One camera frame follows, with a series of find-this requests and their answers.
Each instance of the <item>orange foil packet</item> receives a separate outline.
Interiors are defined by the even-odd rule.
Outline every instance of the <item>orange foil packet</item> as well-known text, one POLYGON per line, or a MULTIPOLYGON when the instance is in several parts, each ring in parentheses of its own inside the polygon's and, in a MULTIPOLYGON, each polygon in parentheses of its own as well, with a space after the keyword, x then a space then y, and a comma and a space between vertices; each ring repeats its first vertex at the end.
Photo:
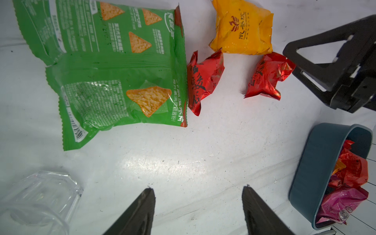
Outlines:
POLYGON ((212 94, 224 71, 223 53, 219 49, 202 63, 197 63, 197 51, 193 52, 188 72, 188 107, 198 116, 201 100, 212 94))
POLYGON ((277 82, 284 81, 295 67, 296 65, 291 60, 281 54, 272 52, 264 55, 257 64, 244 98, 264 94, 281 100, 281 94, 276 89, 277 82))

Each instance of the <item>nutrition label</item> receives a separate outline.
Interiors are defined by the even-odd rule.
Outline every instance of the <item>nutrition label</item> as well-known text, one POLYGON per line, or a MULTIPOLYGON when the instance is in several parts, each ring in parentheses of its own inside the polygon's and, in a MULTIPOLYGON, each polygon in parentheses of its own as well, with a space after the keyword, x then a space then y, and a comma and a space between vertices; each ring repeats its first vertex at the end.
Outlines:
POLYGON ((64 90, 83 121, 93 127, 111 126, 128 116, 120 80, 71 83, 64 90))
POLYGON ((82 0, 59 0, 57 9, 62 33, 66 33, 71 51, 98 52, 99 45, 94 25, 93 14, 97 13, 92 2, 82 0))

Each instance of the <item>pink candy wrapper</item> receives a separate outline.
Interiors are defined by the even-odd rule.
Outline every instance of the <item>pink candy wrapper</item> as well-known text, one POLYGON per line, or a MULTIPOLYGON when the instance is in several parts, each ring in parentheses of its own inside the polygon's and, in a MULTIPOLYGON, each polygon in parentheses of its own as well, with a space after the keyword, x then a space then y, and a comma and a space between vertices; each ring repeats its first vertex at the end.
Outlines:
POLYGON ((346 219, 350 214, 367 198, 368 192, 361 187, 342 186, 324 196, 316 216, 316 223, 332 220, 346 224, 346 219))

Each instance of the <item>red foil packet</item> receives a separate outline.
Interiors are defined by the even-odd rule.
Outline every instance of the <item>red foil packet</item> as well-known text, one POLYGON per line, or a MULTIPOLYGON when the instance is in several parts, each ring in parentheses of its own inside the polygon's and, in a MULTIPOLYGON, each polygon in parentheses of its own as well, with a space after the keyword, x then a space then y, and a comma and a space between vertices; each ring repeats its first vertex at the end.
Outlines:
POLYGON ((356 188, 368 181, 368 162, 350 151, 353 143, 351 140, 345 140, 339 159, 346 165, 346 168, 331 177, 329 186, 336 188, 346 185, 356 188))
POLYGON ((188 72, 188 107, 198 116, 201 100, 212 94, 224 70, 223 53, 219 49, 202 63, 197 63, 197 51, 193 52, 188 72))
POLYGON ((276 89, 277 82, 284 81, 295 67, 291 60, 278 53, 272 52, 264 55, 257 64, 244 98, 264 94, 281 100, 281 94, 276 89))

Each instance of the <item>tortilla chip image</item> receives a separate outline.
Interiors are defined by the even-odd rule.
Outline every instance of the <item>tortilla chip image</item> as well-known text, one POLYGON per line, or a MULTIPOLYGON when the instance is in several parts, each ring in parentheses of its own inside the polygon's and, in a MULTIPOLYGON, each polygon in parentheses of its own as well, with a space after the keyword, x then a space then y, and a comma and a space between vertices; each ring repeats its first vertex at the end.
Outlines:
POLYGON ((128 90, 127 96, 138 104, 147 117, 151 117, 171 96, 170 89, 153 86, 146 89, 128 90))
POLYGON ((104 20, 112 19, 115 16, 121 15, 125 12, 117 6, 104 2, 100 2, 100 9, 102 11, 102 17, 104 20))
POLYGON ((129 32, 130 47, 133 53, 141 53, 146 51, 152 46, 152 44, 146 40, 143 40, 139 36, 132 32, 129 32))
POLYGON ((142 12, 144 13, 144 19, 145 19, 146 25, 151 25, 151 24, 157 23, 157 22, 162 20, 162 18, 160 16, 158 16, 155 13, 152 13, 149 10, 146 10, 146 9, 143 8, 142 12))

